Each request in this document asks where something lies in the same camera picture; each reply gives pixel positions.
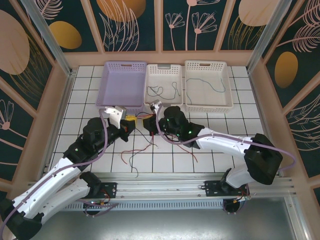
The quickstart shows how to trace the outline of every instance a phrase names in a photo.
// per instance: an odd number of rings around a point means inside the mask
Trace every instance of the flower illustration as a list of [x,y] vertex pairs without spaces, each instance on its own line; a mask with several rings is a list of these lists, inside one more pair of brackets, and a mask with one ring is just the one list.
[[[18,136],[26,139],[27,138],[26,136],[14,131],[10,128],[10,122],[11,122],[12,116],[14,114],[14,109],[15,109],[15,105],[11,101],[8,101],[7,106],[6,106],[5,101],[3,99],[0,100],[0,130],[5,130],[5,131],[9,130],[9,131],[13,132],[14,134],[17,134]],[[1,139],[1,138],[0,138],[0,142],[7,144],[11,147],[14,147],[16,149],[19,149],[19,150],[24,149],[23,147],[15,145],[15,144],[8,142],[8,141]]]
[[185,21],[183,21],[184,19],[181,16],[181,12],[180,13],[173,13],[172,16],[170,13],[167,13],[165,15],[165,20],[168,23],[169,28],[170,28],[171,42],[172,42],[173,50],[175,51],[176,48],[175,48],[175,44],[174,44],[174,38],[172,35],[172,29],[183,27],[186,23],[185,23]]
[[192,25],[195,32],[194,50],[197,50],[198,34],[210,33],[217,30],[215,13],[203,13],[199,18],[199,12],[192,14]]
[[189,26],[189,15],[190,15],[190,8],[197,6],[197,5],[210,5],[210,4],[217,4],[220,0],[186,0],[186,3],[189,5],[188,12],[186,15],[186,25],[185,25],[185,50],[188,50],[188,26]]
[[220,0],[186,0],[186,3],[191,7],[196,5],[216,4],[218,2],[220,2]]
[[10,129],[10,121],[14,114],[15,105],[8,101],[7,107],[3,99],[0,100],[0,129]]

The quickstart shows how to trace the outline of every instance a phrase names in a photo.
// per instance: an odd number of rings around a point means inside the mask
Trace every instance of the metal bracket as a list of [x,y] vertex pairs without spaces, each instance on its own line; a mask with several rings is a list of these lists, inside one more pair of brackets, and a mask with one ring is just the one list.
[[117,195],[117,185],[116,182],[102,182],[100,191],[96,195],[89,193],[84,199],[105,199],[104,191],[106,191],[111,199],[115,199]]
[[201,187],[202,190],[205,190],[205,195],[207,197],[230,197],[230,196],[241,196],[242,191],[247,191],[247,186],[244,184],[239,188],[234,188],[233,190],[230,190],[228,193],[224,192],[221,189],[220,181],[205,181],[204,186]]

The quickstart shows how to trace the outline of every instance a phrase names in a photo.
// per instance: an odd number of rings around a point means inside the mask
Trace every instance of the white tile floor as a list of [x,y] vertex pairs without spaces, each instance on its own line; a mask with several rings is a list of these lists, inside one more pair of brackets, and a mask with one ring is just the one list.
[[[187,118],[193,123],[226,134],[251,136],[255,133],[263,133],[246,68],[243,66],[228,67],[228,73],[234,108],[227,114],[190,112],[190,114],[187,113]],[[102,74],[103,66],[79,67],[49,168],[56,164],[68,146],[82,133],[88,120],[99,116],[95,102]],[[141,120],[138,120],[136,128],[149,141],[151,140]],[[88,166],[87,169],[94,173],[135,173],[134,168],[122,161],[121,152],[144,149],[148,143],[142,134],[135,130],[128,142],[118,139],[115,144],[107,148],[99,161]],[[244,163],[241,159],[214,150],[182,146],[183,150],[165,142],[158,135],[154,137],[154,144],[157,146],[150,146],[144,152],[134,156],[132,153],[124,153],[123,159],[128,163],[131,157],[133,167],[145,173],[217,173],[225,172],[228,168]]]

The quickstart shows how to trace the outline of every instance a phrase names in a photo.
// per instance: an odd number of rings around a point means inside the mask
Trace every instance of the basket handle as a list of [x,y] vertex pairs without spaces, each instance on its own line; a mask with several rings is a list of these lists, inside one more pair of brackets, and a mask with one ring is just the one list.
[[157,65],[158,69],[171,69],[171,64],[161,63]]

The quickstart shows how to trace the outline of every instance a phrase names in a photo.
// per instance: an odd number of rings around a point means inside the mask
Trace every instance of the floral wallpaper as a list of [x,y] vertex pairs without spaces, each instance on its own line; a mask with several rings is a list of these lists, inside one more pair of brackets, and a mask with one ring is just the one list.
[[164,0],[163,50],[213,50],[226,0]]
[[0,181],[12,181],[33,120],[0,89]]

